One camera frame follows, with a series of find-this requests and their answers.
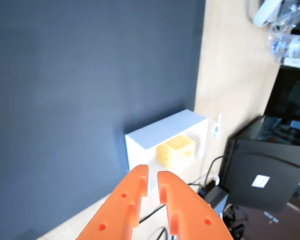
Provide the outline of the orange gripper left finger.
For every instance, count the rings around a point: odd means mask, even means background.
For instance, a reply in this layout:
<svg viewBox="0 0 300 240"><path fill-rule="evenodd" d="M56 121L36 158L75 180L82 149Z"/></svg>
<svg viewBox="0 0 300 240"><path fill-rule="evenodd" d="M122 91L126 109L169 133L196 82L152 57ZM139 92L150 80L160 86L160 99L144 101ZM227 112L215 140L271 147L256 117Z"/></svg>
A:
<svg viewBox="0 0 300 240"><path fill-rule="evenodd" d="M130 240L139 226L142 198L148 195L149 167L133 168L108 196L78 240Z"/></svg>

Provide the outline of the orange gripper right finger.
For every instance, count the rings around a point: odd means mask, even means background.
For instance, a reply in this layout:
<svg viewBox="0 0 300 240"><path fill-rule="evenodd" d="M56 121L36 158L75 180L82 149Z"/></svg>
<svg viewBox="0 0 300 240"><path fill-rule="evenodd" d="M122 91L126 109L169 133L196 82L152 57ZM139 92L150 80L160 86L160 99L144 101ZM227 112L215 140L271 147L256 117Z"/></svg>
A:
<svg viewBox="0 0 300 240"><path fill-rule="evenodd" d="M169 232L178 240L231 240L222 218L187 183L170 171L157 174L159 200Z"/></svg>

